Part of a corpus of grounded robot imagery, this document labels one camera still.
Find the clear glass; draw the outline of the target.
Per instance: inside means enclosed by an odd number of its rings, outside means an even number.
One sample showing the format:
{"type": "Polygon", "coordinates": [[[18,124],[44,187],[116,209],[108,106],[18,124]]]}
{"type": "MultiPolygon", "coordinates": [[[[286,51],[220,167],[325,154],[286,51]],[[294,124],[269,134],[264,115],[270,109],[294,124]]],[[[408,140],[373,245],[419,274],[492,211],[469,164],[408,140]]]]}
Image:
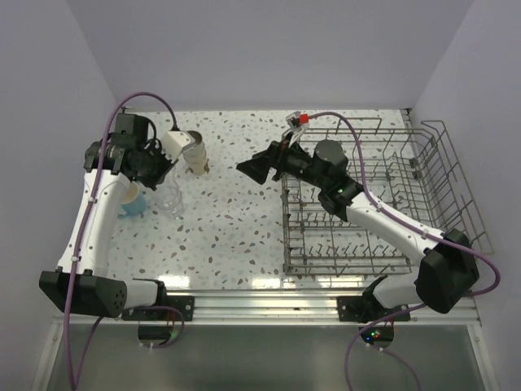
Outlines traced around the clear glass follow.
{"type": "Polygon", "coordinates": [[[177,173],[175,169],[171,169],[165,176],[163,183],[158,187],[162,193],[164,200],[175,200],[182,195],[180,187],[177,183],[177,173]]]}
{"type": "Polygon", "coordinates": [[[179,192],[160,193],[155,199],[155,206],[166,217],[178,219],[184,213],[182,194],[179,192]]]}

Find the light blue mug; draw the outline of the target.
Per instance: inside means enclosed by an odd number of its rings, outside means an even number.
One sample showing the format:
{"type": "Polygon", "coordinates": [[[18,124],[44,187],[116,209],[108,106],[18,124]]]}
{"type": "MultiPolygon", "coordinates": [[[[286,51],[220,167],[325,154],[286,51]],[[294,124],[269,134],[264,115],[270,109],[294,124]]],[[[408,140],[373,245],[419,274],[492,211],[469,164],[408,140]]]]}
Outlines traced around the light blue mug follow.
{"type": "Polygon", "coordinates": [[[141,193],[138,184],[132,182],[121,200],[117,217],[123,219],[126,217],[134,217],[143,213],[147,208],[147,202],[141,193]]]}

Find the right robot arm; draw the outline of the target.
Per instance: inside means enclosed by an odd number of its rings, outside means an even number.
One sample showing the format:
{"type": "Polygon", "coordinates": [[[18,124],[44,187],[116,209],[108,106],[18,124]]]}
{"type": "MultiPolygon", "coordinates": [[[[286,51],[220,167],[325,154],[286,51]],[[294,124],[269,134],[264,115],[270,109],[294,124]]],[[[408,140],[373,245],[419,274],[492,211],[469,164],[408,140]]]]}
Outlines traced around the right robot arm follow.
{"type": "Polygon", "coordinates": [[[443,232],[390,208],[365,192],[347,167],[348,158],[334,140],[320,141],[312,154],[297,143],[273,141],[236,166],[259,184],[275,169],[278,177],[287,174],[318,188],[318,200],[330,215],[367,229],[414,264],[407,275],[377,278],[350,305],[361,322],[382,319],[403,305],[424,304],[447,314],[479,279],[469,239],[457,229],[443,232]]]}

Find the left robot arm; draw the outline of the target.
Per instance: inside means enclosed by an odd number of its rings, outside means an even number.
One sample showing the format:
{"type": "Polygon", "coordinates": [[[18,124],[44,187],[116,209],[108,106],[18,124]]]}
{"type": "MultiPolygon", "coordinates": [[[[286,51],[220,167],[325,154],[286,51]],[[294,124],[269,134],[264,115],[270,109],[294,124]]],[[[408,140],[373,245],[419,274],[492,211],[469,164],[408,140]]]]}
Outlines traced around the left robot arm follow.
{"type": "Polygon", "coordinates": [[[116,318],[140,307],[154,320],[168,313],[166,287],[159,280],[108,276],[109,244],[131,183],[156,189],[175,164],[148,133],[154,128],[144,116],[120,113],[107,141],[85,151],[84,188],[71,237],[56,269],[39,279],[39,288],[63,313],[116,318]]]}

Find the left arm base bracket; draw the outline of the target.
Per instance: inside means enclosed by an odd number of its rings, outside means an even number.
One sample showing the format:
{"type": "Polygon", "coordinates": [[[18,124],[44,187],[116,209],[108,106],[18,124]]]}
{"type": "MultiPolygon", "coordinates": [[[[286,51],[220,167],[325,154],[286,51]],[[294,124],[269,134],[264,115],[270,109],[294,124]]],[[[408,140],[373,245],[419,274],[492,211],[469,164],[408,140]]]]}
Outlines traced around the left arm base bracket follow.
{"type": "MultiPolygon", "coordinates": [[[[193,320],[195,309],[195,298],[193,296],[167,296],[165,305],[178,310],[183,315],[186,322],[191,322],[193,320]]],[[[161,319],[166,322],[176,322],[181,318],[178,314],[174,314],[169,310],[164,310],[161,319]]]]}

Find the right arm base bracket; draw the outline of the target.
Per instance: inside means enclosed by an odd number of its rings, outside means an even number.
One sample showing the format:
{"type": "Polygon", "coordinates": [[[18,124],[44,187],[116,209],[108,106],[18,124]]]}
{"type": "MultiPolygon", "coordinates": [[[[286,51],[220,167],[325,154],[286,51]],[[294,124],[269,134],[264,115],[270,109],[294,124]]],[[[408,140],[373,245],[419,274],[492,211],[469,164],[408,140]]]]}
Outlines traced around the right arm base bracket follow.
{"type": "Polygon", "coordinates": [[[336,297],[336,308],[340,322],[363,322],[365,306],[362,297],[336,297]]]}

